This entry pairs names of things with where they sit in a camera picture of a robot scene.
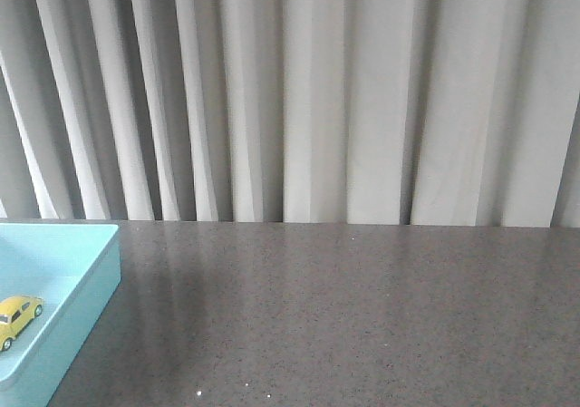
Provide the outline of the light blue storage box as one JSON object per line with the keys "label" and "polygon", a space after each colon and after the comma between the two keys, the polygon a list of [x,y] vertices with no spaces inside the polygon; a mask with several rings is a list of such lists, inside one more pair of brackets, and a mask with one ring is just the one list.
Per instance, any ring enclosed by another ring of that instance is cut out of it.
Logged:
{"label": "light blue storage box", "polygon": [[120,281],[116,225],[2,224],[1,297],[44,300],[1,354],[2,405],[48,404]]}

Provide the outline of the grey pleated curtain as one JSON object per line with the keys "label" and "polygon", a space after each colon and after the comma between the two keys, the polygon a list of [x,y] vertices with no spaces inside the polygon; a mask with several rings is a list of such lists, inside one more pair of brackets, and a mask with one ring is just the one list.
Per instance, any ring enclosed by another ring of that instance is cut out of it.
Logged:
{"label": "grey pleated curtain", "polygon": [[577,227],[579,0],[1,0],[1,215]]}

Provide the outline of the yellow toy beetle car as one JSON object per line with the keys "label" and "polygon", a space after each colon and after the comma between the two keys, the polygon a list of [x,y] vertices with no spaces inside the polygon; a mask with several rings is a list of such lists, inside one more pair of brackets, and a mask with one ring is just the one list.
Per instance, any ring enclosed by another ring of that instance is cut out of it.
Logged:
{"label": "yellow toy beetle car", "polygon": [[1,301],[1,352],[8,351],[19,334],[44,310],[44,300],[36,296],[10,296]]}

